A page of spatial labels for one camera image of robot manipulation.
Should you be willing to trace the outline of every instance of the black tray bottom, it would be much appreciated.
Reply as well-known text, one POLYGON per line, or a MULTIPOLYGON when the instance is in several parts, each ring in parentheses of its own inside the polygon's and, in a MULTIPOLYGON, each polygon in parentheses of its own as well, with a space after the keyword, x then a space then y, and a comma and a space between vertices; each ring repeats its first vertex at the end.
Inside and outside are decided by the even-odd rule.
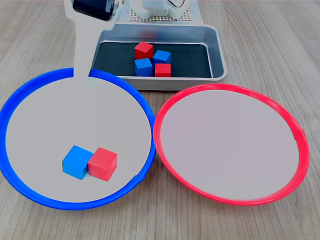
MULTIPOLYGON (((135 76, 136 42, 103 42, 93 68, 116 76, 135 76)), ((201 44, 153 43, 154 52, 171 53, 174 78, 211 78, 207 49, 201 44)))

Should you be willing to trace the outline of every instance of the black motor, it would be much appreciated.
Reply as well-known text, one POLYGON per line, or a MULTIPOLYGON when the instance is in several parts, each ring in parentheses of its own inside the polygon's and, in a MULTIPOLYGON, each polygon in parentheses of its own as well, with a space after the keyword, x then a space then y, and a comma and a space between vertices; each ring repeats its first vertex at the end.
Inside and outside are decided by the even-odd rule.
POLYGON ((73 9, 78 13, 108 21, 112 17, 115 0, 73 0, 73 9))

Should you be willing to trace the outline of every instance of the silver tray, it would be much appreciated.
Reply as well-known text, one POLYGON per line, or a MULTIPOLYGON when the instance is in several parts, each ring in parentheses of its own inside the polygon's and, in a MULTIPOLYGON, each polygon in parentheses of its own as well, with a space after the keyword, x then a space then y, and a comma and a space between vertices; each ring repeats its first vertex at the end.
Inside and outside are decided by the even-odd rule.
POLYGON ((118 22, 111 31, 102 32, 96 46, 92 68, 94 68, 100 45, 105 42, 201 44, 205 46, 211 77, 140 77, 117 75, 137 90, 180 91, 195 85, 216 83, 227 75, 218 31, 210 25, 118 22))

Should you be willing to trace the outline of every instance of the red cube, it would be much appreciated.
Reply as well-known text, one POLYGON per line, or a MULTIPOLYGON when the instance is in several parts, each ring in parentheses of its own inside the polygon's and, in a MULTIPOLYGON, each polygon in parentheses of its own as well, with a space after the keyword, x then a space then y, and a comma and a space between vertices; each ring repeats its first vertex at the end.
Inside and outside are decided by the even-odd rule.
POLYGON ((88 162, 89 174, 98 179, 109 181, 116 170, 118 155, 99 147, 88 162))
POLYGON ((171 64, 170 63, 157 63, 155 65, 156 77, 171 77, 171 64))
POLYGON ((135 60, 138 59, 152 59, 154 56, 154 46, 146 43, 146 42, 140 42, 135 48, 134 48, 134 58, 135 60))

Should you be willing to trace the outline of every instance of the blue cube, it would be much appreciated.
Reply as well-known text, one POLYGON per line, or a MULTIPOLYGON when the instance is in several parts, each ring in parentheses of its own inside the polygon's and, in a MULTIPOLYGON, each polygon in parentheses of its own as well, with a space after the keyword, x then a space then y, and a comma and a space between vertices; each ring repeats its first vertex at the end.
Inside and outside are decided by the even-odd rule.
POLYGON ((135 75, 139 77, 152 77, 153 68, 149 58, 134 60, 135 75))
POLYGON ((88 172, 88 162, 92 156, 92 152, 73 146, 62 161, 62 171, 82 180, 88 172))
POLYGON ((152 58, 153 69, 155 69, 156 64, 170 64, 171 63, 171 53, 167 51, 157 50, 152 58))

